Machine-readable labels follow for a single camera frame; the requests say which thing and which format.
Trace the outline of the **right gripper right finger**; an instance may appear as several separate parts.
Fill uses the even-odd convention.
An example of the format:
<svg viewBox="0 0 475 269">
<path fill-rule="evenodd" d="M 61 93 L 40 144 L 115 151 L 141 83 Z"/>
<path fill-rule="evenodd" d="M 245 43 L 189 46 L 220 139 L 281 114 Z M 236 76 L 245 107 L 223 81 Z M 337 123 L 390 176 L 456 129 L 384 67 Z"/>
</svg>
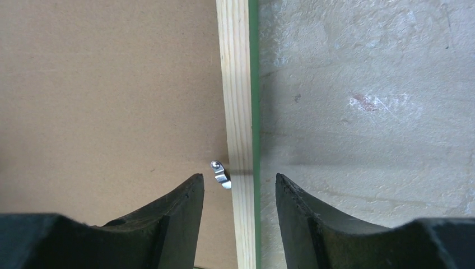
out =
<svg viewBox="0 0 475 269">
<path fill-rule="evenodd" d="M 396 228 L 348 215 L 276 175 L 288 268 L 473 268 L 473 218 L 419 218 Z"/>
</svg>

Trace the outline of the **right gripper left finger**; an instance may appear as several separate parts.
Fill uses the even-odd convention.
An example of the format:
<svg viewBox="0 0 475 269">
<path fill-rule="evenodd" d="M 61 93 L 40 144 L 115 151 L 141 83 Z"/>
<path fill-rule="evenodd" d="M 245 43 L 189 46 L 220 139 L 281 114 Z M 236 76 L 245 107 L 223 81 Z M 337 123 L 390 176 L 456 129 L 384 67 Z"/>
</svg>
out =
<svg viewBox="0 0 475 269">
<path fill-rule="evenodd" d="M 1 215 L 2 268 L 193 268 L 204 200 L 194 174 L 103 226 L 53 213 Z"/>
</svg>

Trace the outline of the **brown cardboard backing board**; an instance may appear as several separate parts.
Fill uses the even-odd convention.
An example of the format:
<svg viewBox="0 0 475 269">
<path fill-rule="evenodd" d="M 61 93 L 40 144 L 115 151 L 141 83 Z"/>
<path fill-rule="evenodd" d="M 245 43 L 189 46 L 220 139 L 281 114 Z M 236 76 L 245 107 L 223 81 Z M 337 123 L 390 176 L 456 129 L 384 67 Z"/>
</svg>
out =
<svg viewBox="0 0 475 269">
<path fill-rule="evenodd" d="M 2 1 L 1 211 L 102 226 L 195 173 L 195 264 L 237 268 L 214 1 Z"/>
</svg>

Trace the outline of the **green wooden picture frame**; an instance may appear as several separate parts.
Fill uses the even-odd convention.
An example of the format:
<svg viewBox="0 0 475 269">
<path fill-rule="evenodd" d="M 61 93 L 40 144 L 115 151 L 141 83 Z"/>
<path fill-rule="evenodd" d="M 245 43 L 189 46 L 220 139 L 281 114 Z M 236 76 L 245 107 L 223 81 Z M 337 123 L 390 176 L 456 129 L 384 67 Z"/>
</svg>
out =
<svg viewBox="0 0 475 269">
<path fill-rule="evenodd" d="M 232 209 L 239 268 L 257 268 L 248 1 L 217 1 Z"/>
</svg>

